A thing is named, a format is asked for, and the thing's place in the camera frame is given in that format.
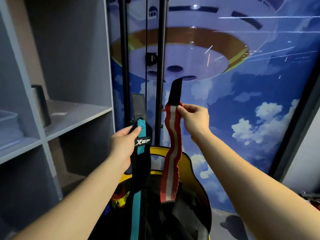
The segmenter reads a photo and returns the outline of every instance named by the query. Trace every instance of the person's left hand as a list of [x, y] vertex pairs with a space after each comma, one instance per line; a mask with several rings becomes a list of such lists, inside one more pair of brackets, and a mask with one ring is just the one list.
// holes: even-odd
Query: person's left hand
[[125, 172], [130, 166], [130, 156], [134, 152], [134, 139], [136, 139], [141, 131], [141, 127], [138, 126], [133, 132], [130, 132], [132, 126], [123, 128], [114, 133], [110, 142], [110, 156], [116, 160], [123, 172]]

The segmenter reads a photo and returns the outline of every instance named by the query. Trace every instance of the teal stripe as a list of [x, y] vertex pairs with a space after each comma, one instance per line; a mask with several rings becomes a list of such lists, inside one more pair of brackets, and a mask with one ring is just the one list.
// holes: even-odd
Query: teal stripe
[[135, 193], [133, 196], [130, 240], [138, 240], [139, 238], [140, 202], [141, 202], [141, 191]]
[[[146, 137], [147, 136], [147, 132], [146, 132], [146, 122], [145, 122], [145, 120], [138, 119], [138, 126], [141, 127], [141, 131], [140, 131], [138, 137]], [[138, 155], [141, 154], [141, 153], [144, 153], [144, 147], [145, 147], [144, 145], [138, 147], [138, 150], [137, 150]]]

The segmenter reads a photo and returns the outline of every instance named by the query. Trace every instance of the hand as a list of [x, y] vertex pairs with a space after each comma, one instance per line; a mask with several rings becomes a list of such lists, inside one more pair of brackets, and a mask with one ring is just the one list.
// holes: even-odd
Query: hand
[[197, 143], [199, 136], [211, 133], [208, 109], [194, 104], [185, 104], [184, 107], [178, 105], [177, 109], [184, 119], [186, 130], [191, 134], [195, 143]]
[[130, 132], [132, 126], [123, 128], [111, 136], [110, 142], [110, 158], [116, 160], [122, 171], [125, 172], [130, 166], [130, 156], [134, 152], [134, 139], [136, 139], [141, 131], [138, 126], [133, 132]]

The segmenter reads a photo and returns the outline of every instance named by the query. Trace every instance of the poster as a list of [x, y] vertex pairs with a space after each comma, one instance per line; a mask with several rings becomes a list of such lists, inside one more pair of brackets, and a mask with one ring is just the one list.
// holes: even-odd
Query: poster
[[[116, 129], [124, 126], [119, 9], [109, 0], [108, 24]], [[130, 91], [145, 93], [154, 127], [159, 0], [128, 5]], [[242, 158], [268, 173], [318, 56], [319, 0], [169, 0], [163, 104], [183, 77], [181, 101], [208, 108], [210, 130]], [[234, 211], [213, 171], [182, 127], [183, 150], [212, 207]], [[161, 145], [170, 146], [166, 128]], [[152, 159], [154, 169], [163, 158]]]

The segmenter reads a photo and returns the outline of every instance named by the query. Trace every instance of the finger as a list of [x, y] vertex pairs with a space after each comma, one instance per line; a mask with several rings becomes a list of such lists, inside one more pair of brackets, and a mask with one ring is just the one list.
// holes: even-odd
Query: finger
[[181, 105], [178, 105], [177, 109], [178, 109], [178, 111], [179, 111], [179, 113], [181, 114], [182, 117], [187, 117], [188, 116], [189, 112], [184, 107], [182, 107]]
[[141, 127], [138, 126], [138, 127], [135, 128], [135, 129], [133, 130], [133, 132], [131, 132], [128, 136], [131, 137], [131, 138], [134, 140], [134, 139], [136, 139], [136, 138], [138, 137], [140, 131], [141, 131]]
[[195, 105], [195, 104], [185, 104], [183, 107], [189, 113], [195, 113], [201, 108], [201, 106], [198, 106], [198, 105]]
[[132, 128], [132, 125], [117, 131], [116, 133], [114, 133], [114, 135], [115, 136], [126, 136], [127, 134], [129, 134], [131, 128]]

